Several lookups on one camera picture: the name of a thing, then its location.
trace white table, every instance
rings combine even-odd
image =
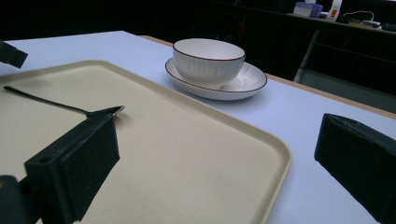
[[[0,64],[0,75],[84,60],[104,60],[188,94],[171,82],[165,70],[172,49],[141,36],[119,31],[6,42],[29,55],[21,69]],[[267,223],[376,223],[314,160],[314,151],[324,113],[355,119],[394,139],[396,119],[295,88],[277,79],[269,79],[257,95],[241,101],[191,97],[275,134],[290,147],[292,165]]]

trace plastic tray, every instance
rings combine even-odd
[[[86,110],[125,105],[115,117],[120,161],[81,223],[264,223],[290,168],[276,136],[112,63],[0,83]],[[1,175],[24,178],[25,161],[84,119],[1,90]]]

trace ceramic bowl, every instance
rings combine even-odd
[[[219,40],[191,38],[173,45],[173,59],[180,75],[191,83],[212,89],[236,78],[245,57],[243,49]]]

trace saucer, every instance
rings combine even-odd
[[[176,70],[175,61],[165,64],[172,82],[184,91],[214,100],[240,100],[255,95],[267,83],[267,75],[250,63],[244,63],[238,76],[219,89],[210,89],[186,81]]]

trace metal spoon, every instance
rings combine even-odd
[[[125,108],[125,106],[120,105],[120,106],[114,106],[114,107],[110,107],[110,108],[107,108],[107,109],[102,109],[102,110],[97,110],[97,111],[90,112],[90,111],[86,111],[86,110],[83,110],[83,109],[80,109],[80,108],[77,108],[77,107],[73,107],[73,106],[70,106],[70,105],[62,105],[62,104],[59,104],[59,103],[56,103],[56,102],[52,102],[50,100],[46,100],[46,99],[43,99],[43,98],[40,98],[40,97],[37,97],[37,96],[33,96],[33,95],[29,94],[29,93],[26,93],[26,92],[23,92],[23,91],[19,91],[19,90],[15,89],[15,88],[12,88],[10,86],[5,86],[4,89],[7,90],[7,91],[11,91],[13,93],[16,93],[18,95],[24,96],[24,97],[26,97],[28,99],[31,99],[31,100],[36,100],[36,101],[41,102],[41,103],[45,103],[45,104],[49,104],[49,105],[56,105],[56,106],[59,106],[61,108],[77,111],[79,113],[85,114],[87,119],[88,118],[92,118],[92,117],[97,116],[97,115],[100,115],[100,114],[108,114],[108,113],[111,113],[111,114],[113,114],[113,116],[116,116],[118,113],[121,112],[121,110],[123,110]]]

